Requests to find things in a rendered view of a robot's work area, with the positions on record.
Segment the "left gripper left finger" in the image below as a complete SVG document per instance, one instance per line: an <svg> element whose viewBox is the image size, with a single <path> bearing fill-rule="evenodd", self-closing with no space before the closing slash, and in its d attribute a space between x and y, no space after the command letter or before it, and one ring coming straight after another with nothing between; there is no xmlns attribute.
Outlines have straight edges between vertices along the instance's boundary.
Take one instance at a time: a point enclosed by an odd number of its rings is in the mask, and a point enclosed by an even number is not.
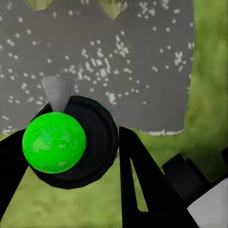
<svg viewBox="0 0 228 228"><path fill-rule="evenodd" d="M20 130L0 141L0 221L29 166L22 150Z"/></svg>

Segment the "insectifuge atomizer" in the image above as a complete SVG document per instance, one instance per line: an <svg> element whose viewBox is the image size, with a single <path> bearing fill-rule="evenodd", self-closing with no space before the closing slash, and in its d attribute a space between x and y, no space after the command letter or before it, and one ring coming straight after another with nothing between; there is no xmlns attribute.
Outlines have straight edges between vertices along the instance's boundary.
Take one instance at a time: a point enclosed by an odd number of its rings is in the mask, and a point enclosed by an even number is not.
<svg viewBox="0 0 228 228"><path fill-rule="evenodd" d="M22 150L34 173L52 187L78 189L102 178L117 160L119 127L96 100L71 96L66 76L43 77L49 99L23 134Z"/></svg>

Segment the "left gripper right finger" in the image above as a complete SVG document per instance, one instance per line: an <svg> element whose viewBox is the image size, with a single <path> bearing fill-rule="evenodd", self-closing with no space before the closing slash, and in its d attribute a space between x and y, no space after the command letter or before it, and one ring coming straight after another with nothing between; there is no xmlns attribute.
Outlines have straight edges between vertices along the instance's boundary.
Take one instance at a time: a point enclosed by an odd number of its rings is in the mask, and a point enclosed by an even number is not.
<svg viewBox="0 0 228 228"><path fill-rule="evenodd" d="M123 228L199 228L139 136L131 128L119 130ZM138 209L130 159L148 212Z"/></svg>

